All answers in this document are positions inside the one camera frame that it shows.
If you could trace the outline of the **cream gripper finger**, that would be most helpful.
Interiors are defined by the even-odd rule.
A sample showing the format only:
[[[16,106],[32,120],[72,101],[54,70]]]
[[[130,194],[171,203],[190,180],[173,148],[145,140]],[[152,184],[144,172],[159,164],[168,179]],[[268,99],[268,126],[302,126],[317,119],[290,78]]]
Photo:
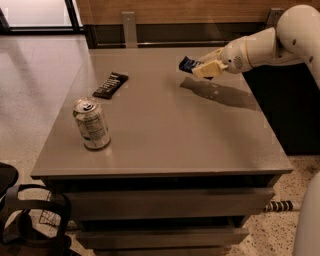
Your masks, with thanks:
[[[192,69],[192,73],[198,78],[214,78],[223,73],[228,66],[220,60],[213,60],[197,65]]]
[[[209,63],[212,61],[220,61],[221,60],[221,52],[223,51],[222,48],[218,48],[202,57],[199,58],[200,63]]]

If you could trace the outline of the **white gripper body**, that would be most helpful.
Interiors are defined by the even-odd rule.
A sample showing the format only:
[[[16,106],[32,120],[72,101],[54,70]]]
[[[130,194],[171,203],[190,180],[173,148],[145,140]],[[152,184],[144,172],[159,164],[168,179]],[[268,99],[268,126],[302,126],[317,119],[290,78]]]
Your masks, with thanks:
[[[221,61],[227,66],[226,71],[237,74],[247,72],[251,65],[247,56],[247,39],[242,37],[228,43],[220,54]]]

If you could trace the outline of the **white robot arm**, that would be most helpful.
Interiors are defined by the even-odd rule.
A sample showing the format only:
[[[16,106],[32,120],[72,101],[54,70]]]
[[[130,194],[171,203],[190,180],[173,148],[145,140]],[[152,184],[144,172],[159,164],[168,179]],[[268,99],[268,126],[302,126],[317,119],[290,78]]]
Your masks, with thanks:
[[[286,10],[274,27],[228,43],[199,59],[199,78],[242,73],[262,65],[304,63],[320,88],[320,13],[308,5]],[[320,173],[310,181],[301,205],[293,256],[320,256]]]

